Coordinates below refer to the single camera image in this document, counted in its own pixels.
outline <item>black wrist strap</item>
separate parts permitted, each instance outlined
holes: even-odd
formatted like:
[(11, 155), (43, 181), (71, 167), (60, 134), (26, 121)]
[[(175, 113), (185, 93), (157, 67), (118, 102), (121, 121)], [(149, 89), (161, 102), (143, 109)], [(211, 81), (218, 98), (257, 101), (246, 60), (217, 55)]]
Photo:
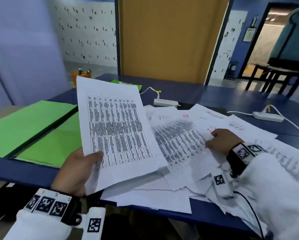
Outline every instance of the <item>black wrist strap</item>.
[(24, 210), (53, 217), (70, 226), (81, 223), (79, 213), (82, 211), (82, 204), (79, 197), (54, 190), (40, 188)]
[(259, 145), (248, 143), (235, 145), (226, 157), (232, 169), (232, 177), (241, 175), (251, 160), (263, 152), (266, 151)]

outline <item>white power strip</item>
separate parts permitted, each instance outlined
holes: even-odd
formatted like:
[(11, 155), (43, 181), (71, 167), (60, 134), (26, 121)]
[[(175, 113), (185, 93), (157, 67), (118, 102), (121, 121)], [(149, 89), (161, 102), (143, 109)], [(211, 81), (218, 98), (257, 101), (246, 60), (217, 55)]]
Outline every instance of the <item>white power strip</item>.
[(274, 113), (266, 113), (266, 112), (253, 112), (253, 117), (259, 120), (269, 120), (275, 122), (283, 122), (284, 117), (274, 114)]
[(159, 99), (156, 98), (154, 99), (154, 105), (158, 105), (158, 106), (165, 106), (165, 107), (169, 107), (169, 106), (178, 106), (178, 102), (177, 101), (173, 101), (173, 100), (166, 100), (166, 99)]

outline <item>green paper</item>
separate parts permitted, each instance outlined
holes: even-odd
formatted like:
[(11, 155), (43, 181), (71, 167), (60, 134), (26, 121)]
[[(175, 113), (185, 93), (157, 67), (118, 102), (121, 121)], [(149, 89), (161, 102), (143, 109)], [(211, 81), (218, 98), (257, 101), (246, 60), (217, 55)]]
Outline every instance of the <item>green paper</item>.
[(68, 155), (82, 146), (78, 113), (22, 152), (17, 159), (61, 167)]
[(138, 87), (138, 91), (140, 91), (140, 89), (142, 88), (142, 85), (136, 85), (136, 84), (132, 84), (132, 83), (126, 83), (123, 81), (118, 81), (118, 80), (111, 80), (111, 83), (117, 83), (117, 84), (127, 84), (127, 85), (135, 85)]
[(0, 119), (0, 157), (71, 111), (75, 105), (40, 101)]

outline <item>blue table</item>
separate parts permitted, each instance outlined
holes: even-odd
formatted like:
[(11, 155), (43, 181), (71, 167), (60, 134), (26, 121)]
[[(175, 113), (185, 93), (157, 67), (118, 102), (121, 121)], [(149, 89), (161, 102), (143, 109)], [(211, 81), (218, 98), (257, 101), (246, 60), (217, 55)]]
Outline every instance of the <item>blue table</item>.
[[(284, 95), (266, 94), (257, 91), (238, 90), (234, 88), (204, 86), (185, 82), (173, 82), (142, 77), (104, 74), (97, 79), (109, 81), (112, 79), (143, 85), (142, 90), (152, 87), (161, 90), (162, 99), (175, 100), (183, 103), (201, 104), (204, 106), (223, 107), (228, 111), (252, 113), (261, 111), (267, 104), (275, 105), (287, 118), (299, 126), (299, 103), (289, 100)], [(153, 104), (156, 93), (148, 90), (141, 95), (143, 105)], [(50, 101), (77, 104), (76, 90), (73, 88), (60, 94)], [(278, 134), (280, 141), (299, 149), (299, 131), (287, 121), (282, 123), (261, 121), (251, 116), (237, 114), (238, 117), (249, 123)], [(0, 180), (19, 183), (35, 187), (48, 187), (54, 180), (58, 169), (35, 165), (18, 160), (0, 158)], [(166, 210), (150, 210), (144, 207), (133, 206), (168, 218), (190, 223), (207, 223), (233, 230), (254, 234), (240, 218), (224, 215), (215, 204), (190, 199), (192, 214), (171, 212)]]

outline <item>hand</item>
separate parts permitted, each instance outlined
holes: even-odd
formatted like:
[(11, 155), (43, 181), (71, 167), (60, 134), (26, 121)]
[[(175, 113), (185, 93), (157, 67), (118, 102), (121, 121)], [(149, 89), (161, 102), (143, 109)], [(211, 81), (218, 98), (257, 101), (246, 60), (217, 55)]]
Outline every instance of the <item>hand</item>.
[(206, 141), (206, 146), (210, 149), (227, 156), (229, 151), (237, 144), (244, 141), (228, 129), (216, 129), (211, 133), (214, 138)]
[(82, 147), (72, 152), (60, 168), (51, 185), (51, 190), (78, 197), (83, 196), (85, 183), (91, 176), (93, 165), (102, 158), (103, 152), (101, 151), (84, 156)]

